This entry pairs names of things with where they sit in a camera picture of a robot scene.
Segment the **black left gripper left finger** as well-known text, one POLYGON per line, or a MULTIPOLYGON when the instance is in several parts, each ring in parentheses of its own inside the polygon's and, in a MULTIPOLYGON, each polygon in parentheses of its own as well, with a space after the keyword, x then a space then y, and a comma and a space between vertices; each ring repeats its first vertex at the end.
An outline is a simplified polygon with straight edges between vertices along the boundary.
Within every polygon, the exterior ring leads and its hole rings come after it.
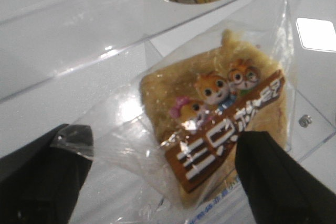
POLYGON ((62 140, 91 147, 91 127, 61 124, 1 158, 1 223, 69 222, 92 162, 62 140))

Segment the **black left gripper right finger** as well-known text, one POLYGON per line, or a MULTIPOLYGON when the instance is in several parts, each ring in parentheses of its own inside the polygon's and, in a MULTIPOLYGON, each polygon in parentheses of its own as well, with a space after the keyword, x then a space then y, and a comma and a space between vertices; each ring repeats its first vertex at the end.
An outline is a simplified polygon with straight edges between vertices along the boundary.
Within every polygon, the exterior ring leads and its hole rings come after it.
POLYGON ((243 132, 235 167, 257 223, 335 223, 335 193, 268 132, 243 132))

